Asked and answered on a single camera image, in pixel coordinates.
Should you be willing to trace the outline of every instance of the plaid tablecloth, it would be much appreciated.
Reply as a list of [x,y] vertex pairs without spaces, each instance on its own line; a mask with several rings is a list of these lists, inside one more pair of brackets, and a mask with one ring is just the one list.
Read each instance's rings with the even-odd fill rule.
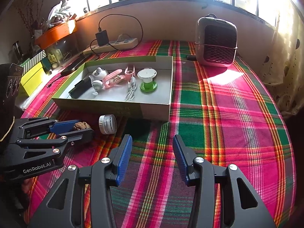
[[[285,123],[273,99],[240,57],[226,70],[186,61],[186,55],[194,53],[193,43],[156,41],[127,52],[101,54],[100,59],[137,55],[169,55],[174,59],[170,121],[117,117],[115,135],[99,132],[96,114],[58,109],[52,96],[68,76],[49,89],[45,87],[23,117],[82,119],[96,135],[89,146],[68,152],[64,168],[34,179],[25,220],[29,221],[68,165],[92,165],[117,147],[124,134],[130,134],[133,149],[125,180],[120,187],[111,189],[117,226],[187,227],[194,187],[182,182],[174,158],[172,138],[180,134],[187,146],[212,164],[236,164],[261,196],[276,225],[281,226],[294,205],[295,164]],[[91,226],[89,192],[87,187],[86,227]],[[219,226],[219,205],[218,189],[215,227]]]

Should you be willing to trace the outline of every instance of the pink clip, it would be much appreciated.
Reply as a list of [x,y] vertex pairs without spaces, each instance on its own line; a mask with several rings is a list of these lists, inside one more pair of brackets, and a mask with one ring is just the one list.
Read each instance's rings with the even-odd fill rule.
[[131,70],[128,69],[128,67],[125,70],[125,76],[126,76],[126,80],[127,81],[131,81],[131,77],[132,75],[135,75],[135,67],[133,65],[133,71],[131,72]]
[[103,78],[102,83],[104,87],[109,89],[125,79],[126,77],[124,75],[119,75],[121,72],[121,69],[117,69]]

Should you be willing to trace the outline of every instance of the metal bolt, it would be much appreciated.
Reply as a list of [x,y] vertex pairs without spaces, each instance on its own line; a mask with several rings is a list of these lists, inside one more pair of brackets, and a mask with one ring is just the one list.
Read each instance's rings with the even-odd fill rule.
[[107,163],[110,162],[110,159],[109,158],[102,158],[101,162],[104,163],[104,164],[107,164]]
[[230,170],[237,170],[238,167],[235,164],[230,164],[229,165]]
[[196,158],[195,158],[195,161],[196,161],[197,163],[203,163],[203,162],[204,162],[204,159],[203,159],[202,157],[196,157]]
[[71,164],[71,165],[69,165],[68,166],[68,168],[67,168],[69,171],[73,171],[73,170],[76,170],[76,165],[74,165],[74,164]]

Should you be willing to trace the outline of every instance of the power strip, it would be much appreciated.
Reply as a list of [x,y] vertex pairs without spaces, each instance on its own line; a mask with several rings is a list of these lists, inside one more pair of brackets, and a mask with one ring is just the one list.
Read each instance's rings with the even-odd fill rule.
[[[112,42],[110,42],[110,44],[113,45],[115,48],[117,48],[119,50],[127,50],[127,49],[134,48],[138,44],[138,40],[137,40],[137,38],[135,38],[135,39],[126,39],[126,40],[124,40],[122,42],[112,41]],[[92,49],[96,53],[115,51],[115,49],[112,46],[110,46],[110,45],[103,45],[103,46],[92,45]],[[93,53],[91,51],[90,47],[86,48],[83,51],[83,54],[85,54],[85,55],[90,54],[90,53]]]

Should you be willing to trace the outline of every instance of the pink heater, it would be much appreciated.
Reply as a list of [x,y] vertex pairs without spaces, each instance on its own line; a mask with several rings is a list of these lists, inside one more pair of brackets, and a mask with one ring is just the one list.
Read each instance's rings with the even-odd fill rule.
[[212,13],[200,18],[196,24],[196,60],[201,65],[229,67],[235,58],[237,36],[234,24]]

